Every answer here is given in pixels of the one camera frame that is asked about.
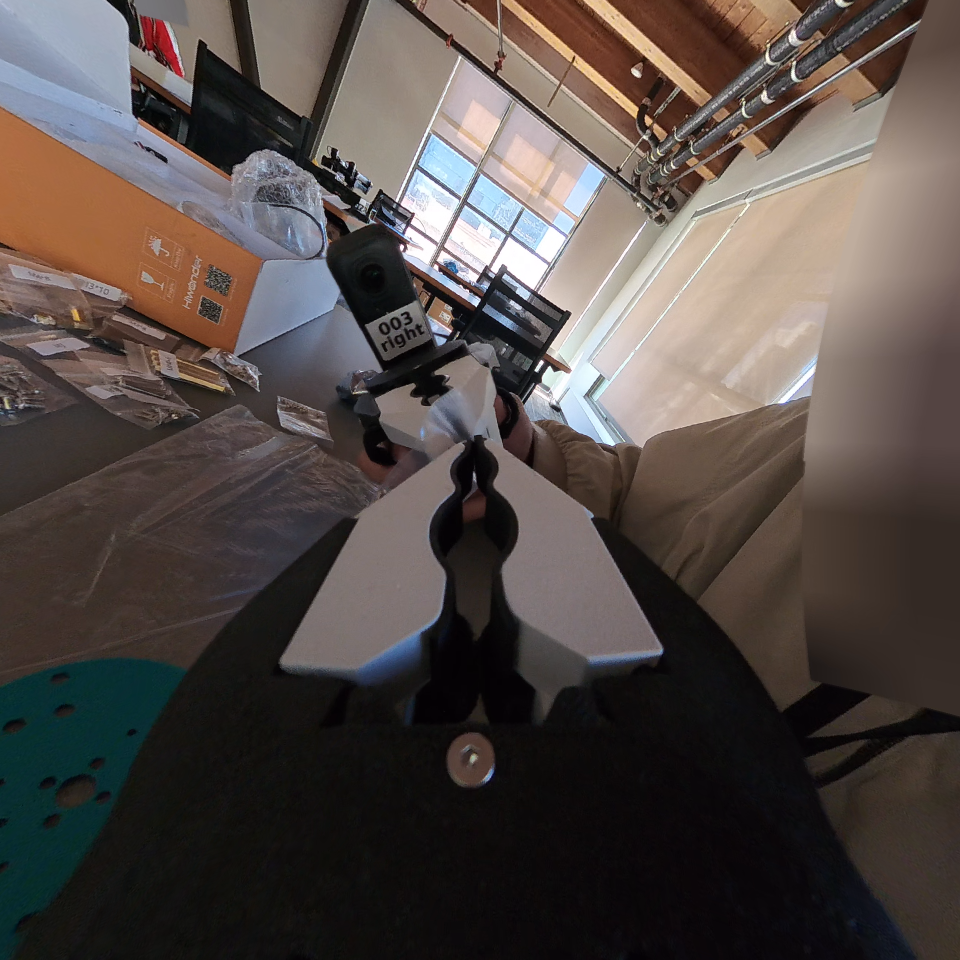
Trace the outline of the black chair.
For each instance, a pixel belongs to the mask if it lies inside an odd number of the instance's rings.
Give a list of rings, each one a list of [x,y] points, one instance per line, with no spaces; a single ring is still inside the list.
[[[495,383],[527,401],[541,383],[546,354],[570,316],[570,310],[530,289],[502,265],[453,337],[492,346],[499,363],[493,371]]]

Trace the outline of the person's right forearm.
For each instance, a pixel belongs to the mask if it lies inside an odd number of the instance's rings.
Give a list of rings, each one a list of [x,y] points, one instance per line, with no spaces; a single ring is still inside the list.
[[[606,445],[533,423],[535,471],[608,521],[688,595],[763,583],[798,561],[810,400]]]

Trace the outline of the teal round metal plate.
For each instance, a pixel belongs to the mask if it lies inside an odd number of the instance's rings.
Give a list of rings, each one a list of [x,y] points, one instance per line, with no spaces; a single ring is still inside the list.
[[[46,669],[1,688],[1,956],[59,894],[107,821],[185,671],[136,658]]]

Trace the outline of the orange cardboard box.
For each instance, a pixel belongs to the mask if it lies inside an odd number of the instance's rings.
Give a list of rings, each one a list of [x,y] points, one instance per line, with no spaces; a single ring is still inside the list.
[[[235,354],[330,312],[327,261],[235,217],[228,176],[135,117],[128,36],[108,2],[1,3],[2,243]]]

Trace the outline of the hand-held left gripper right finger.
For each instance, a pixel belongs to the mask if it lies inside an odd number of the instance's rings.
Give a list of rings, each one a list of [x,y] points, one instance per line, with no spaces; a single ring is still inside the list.
[[[484,638],[495,675],[576,687],[654,666],[664,648],[592,514],[481,438],[477,483],[499,557]]]

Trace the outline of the large clear plastic bag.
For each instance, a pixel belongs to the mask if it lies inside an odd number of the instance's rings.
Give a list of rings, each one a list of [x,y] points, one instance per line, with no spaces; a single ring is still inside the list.
[[[13,510],[1,681],[104,658],[192,666],[376,495],[351,463],[234,406]]]

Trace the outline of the ceiling pipes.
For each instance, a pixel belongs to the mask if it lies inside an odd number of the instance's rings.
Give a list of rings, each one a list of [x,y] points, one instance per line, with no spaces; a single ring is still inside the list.
[[[927,2],[753,2],[771,18],[746,43],[747,64],[678,121],[658,78],[635,113],[634,144],[610,182],[663,226],[695,189],[693,174],[719,174],[740,147],[763,157],[814,106],[841,95],[855,111],[882,100],[899,78]]]

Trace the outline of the bubble wrap bundle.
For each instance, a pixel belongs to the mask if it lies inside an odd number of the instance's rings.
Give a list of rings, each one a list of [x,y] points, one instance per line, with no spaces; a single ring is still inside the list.
[[[326,256],[329,237],[321,186],[292,159],[258,150],[233,166],[230,206],[248,227],[296,257]]]

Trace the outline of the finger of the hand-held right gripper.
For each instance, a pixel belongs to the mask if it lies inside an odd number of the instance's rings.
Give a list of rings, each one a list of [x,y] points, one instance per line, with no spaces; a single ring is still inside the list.
[[[377,397],[379,426],[390,442],[408,450],[426,451],[429,404],[414,389],[392,389]]]
[[[456,427],[461,439],[500,441],[497,398],[494,378],[486,366],[463,369],[456,387]]]

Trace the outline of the person's beige jacket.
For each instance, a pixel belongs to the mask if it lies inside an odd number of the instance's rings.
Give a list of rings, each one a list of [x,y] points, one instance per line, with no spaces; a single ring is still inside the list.
[[[666,570],[717,622],[784,709],[813,688],[801,522],[782,503],[746,539],[695,543]],[[959,954],[958,733],[909,737],[820,789],[847,852],[919,958]]]

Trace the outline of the pile of clear hardware packets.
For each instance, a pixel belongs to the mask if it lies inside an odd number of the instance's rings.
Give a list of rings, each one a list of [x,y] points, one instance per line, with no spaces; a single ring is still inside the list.
[[[123,288],[2,248],[2,347],[108,413],[154,429],[199,417],[175,385],[222,397],[234,395],[234,382],[259,391],[257,366],[135,318],[125,312],[130,300]]]

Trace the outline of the person's right hand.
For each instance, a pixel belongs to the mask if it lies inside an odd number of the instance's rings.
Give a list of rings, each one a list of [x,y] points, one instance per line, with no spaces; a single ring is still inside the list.
[[[496,419],[505,450],[527,465],[532,463],[534,449],[534,424],[521,399],[514,393],[498,389],[494,403]],[[406,446],[382,440],[377,449],[389,463],[373,460],[363,449],[357,457],[357,466],[368,478],[379,485],[396,486],[420,466],[420,458],[411,454]],[[486,514],[486,497],[477,489],[462,501],[463,523],[482,520]]]

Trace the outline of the large window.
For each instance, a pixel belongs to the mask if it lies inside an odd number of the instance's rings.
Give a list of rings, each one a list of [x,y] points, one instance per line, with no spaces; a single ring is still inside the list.
[[[402,204],[428,263],[477,281],[501,266],[534,287],[567,246],[604,175],[550,131],[508,124],[479,161],[432,132]]]

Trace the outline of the small labelled screw bag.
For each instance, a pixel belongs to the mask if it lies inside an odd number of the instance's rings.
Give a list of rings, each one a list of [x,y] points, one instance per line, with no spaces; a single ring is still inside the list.
[[[434,461],[457,445],[469,442],[457,433],[456,389],[445,393],[429,408],[424,434],[426,450],[422,453],[428,461]]]

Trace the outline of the black computer monitor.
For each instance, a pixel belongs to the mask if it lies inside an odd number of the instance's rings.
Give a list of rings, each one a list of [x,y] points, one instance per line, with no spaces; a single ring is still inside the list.
[[[236,71],[200,40],[186,148],[226,174],[251,154],[272,150],[309,162],[312,123]]]

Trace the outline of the wooden background desk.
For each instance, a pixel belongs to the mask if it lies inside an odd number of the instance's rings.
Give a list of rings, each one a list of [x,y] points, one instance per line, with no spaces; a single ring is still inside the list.
[[[183,126],[186,128],[185,118],[189,118],[183,111],[178,109],[178,107],[182,107],[184,104],[181,103],[174,94],[170,93],[165,87],[161,86],[136,66],[130,67],[130,84],[131,97],[141,89],[149,91],[150,96],[153,97],[158,104],[170,107],[175,114],[175,118],[183,122]],[[138,122],[144,130],[150,130],[153,134],[157,134],[161,139],[164,139],[164,142],[172,144],[171,149],[176,148],[184,153],[188,160],[199,162],[204,169],[212,171],[213,175],[218,176],[225,183],[230,180],[230,174],[211,165],[191,150],[187,150],[184,144],[179,143],[175,138],[172,139],[167,136],[166,133],[160,131],[158,127],[148,124],[143,117],[141,117]],[[337,200],[337,198],[332,195],[329,196],[324,192],[322,201],[326,211],[327,231],[328,236],[331,237],[331,242],[339,239],[341,236],[346,236],[349,232],[368,226],[366,222],[362,222],[357,216],[349,212],[346,207],[342,207],[342,201]],[[444,317],[446,317],[446,314],[449,314],[450,317],[442,318],[438,314],[435,319],[444,330],[450,332],[454,326],[453,318],[469,318],[470,315],[474,313],[476,307],[479,306],[480,298],[484,291],[464,277],[451,273],[447,268],[431,267],[426,263],[424,258],[414,256],[414,254],[420,252],[422,248],[419,244],[415,243],[410,236],[397,234],[396,238],[402,241],[401,246],[405,244],[403,258],[412,272],[414,285],[419,284],[417,291],[426,292],[427,300],[424,303],[427,312],[429,313],[432,309],[431,305],[434,301],[447,305],[442,309],[445,311]],[[571,367],[558,355],[555,355],[552,349],[547,350],[543,359],[534,364],[533,369],[538,371],[537,375],[540,378],[542,378],[548,370],[565,375],[571,373]]]

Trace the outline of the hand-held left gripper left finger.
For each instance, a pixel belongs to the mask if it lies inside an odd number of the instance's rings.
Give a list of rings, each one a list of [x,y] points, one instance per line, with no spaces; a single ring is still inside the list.
[[[359,687],[420,687],[455,612],[448,555],[463,532],[473,444],[458,443],[363,510],[279,667]]]

